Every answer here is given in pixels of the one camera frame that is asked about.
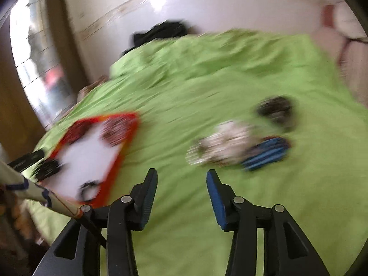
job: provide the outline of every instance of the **black ring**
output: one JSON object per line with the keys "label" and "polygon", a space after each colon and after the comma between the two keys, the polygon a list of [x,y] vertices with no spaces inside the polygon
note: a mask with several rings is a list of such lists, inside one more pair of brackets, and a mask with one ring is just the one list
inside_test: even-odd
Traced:
{"label": "black ring", "polygon": [[86,182],[83,185],[81,185],[80,186],[80,192],[79,192],[79,196],[80,196],[81,201],[91,202],[92,200],[94,200],[94,198],[92,198],[90,200],[87,200],[84,197],[84,195],[86,193],[86,190],[89,190],[89,189],[94,188],[94,187],[98,187],[99,185],[100,185],[100,182],[97,182],[97,181],[90,181],[90,182]]}

